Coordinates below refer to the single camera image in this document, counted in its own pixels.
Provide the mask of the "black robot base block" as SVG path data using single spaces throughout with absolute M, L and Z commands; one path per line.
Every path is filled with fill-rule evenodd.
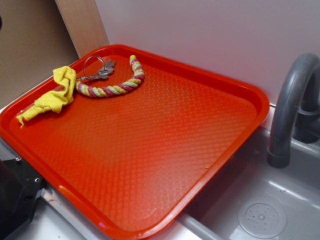
M 0 162 L 0 238 L 8 240 L 33 220 L 44 187 L 42 176 L 24 159 Z

